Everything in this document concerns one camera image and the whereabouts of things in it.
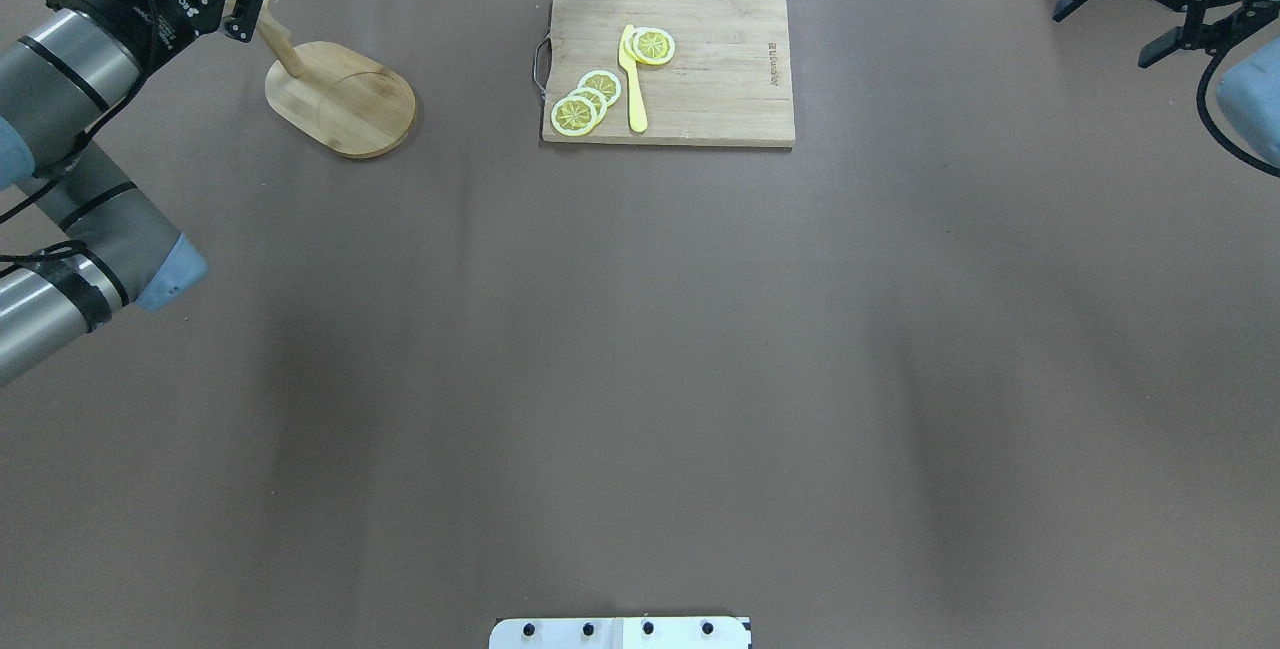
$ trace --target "wooden cutting board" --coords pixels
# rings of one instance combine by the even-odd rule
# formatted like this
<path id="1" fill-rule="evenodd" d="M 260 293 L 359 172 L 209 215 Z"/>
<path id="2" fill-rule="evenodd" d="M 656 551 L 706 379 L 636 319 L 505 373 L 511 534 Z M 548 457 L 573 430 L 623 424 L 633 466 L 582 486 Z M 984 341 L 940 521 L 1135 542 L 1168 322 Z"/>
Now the wooden cutting board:
<path id="1" fill-rule="evenodd" d="M 644 134 L 627 124 L 627 78 L 618 67 L 626 24 L 658 26 L 676 38 L 667 65 L 640 65 Z M 552 0 L 550 46 L 548 142 L 795 146 L 787 0 Z M 564 137 L 552 128 L 550 108 L 593 69 L 614 72 L 622 97 L 590 134 Z"/>

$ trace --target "table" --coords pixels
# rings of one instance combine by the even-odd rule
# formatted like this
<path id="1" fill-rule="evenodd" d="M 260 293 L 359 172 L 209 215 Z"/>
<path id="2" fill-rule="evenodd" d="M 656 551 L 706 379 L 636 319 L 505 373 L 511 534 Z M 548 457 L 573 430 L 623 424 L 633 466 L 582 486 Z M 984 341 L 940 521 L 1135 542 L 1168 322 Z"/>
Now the table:
<path id="1" fill-rule="evenodd" d="M 791 152 L 540 143 L 549 0 L 278 0 L 417 90 L 374 163 L 202 38 L 100 138 L 214 269 L 0 389 L 0 635 L 1275 646 L 1280 184 L 1052 1 L 790 0 Z"/>

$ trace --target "yellow knife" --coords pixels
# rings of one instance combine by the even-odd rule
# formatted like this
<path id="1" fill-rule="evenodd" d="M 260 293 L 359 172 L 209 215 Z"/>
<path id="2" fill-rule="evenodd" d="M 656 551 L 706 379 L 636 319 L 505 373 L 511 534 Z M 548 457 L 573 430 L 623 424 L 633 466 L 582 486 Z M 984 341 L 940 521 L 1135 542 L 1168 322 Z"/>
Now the yellow knife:
<path id="1" fill-rule="evenodd" d="M 622 38 L 618 38 L 618 67 L 627 72 L 627 119 L 631 131 L 644 134 L 644 131 L 649 129 L 649 115 L 644 111 L 644 97 L 640 96 L 640 72 L 636 70 L 636 60 L 627 52 L 627 40 L 635 29 L 635 24 L 626 24 L 622 28 Z"/>

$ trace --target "blue joint cap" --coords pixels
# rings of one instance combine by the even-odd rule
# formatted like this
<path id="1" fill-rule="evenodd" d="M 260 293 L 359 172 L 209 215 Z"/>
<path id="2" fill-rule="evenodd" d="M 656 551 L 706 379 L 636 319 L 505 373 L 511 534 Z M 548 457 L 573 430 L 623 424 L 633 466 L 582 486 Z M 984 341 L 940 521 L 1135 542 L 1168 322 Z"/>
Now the blue joint cap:
<path id="1" fill-rule="evenodd" d="M 204 279 L 206 274 L 209 274 L 209 262 L 200 256 L 191 242 L 187 242 L 187 234 L 179 234 L 173 250 L 169 250 L 169 256 L 165 257 L 164 264 L 156 270 L 156 275 L 151 276 L 151 283 L 146 285 L 146 289 L 142 289 L 133 303 L 148 312 L 157 311 Z"/>
<path id="2" fill-rule="evenodd" d="M 18 129 L 0 116 L 0 189 L 8 189 L 14 180 L 29 178 L 36 173 L 36 157 L 31 156 Z"/>
<path id="3" fill-rule="evenodd" d="M 1280 38 L 1222 76 L 1217 105 L 1253 151 L 1280 163 Z"/>

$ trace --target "white metal plate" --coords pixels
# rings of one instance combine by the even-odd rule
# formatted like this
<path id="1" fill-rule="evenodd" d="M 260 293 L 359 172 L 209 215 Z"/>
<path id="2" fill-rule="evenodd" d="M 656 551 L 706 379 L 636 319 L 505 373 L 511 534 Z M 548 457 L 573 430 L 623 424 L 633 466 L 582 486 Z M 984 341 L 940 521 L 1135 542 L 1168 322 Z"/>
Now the white metal plate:
<path id="1" fill-rule="evenodd" d="M 489 634 L 489 649 L 750 649 L 750 645 L 751 621 L 744 617 L 517 618 L 498 622 Z"/>

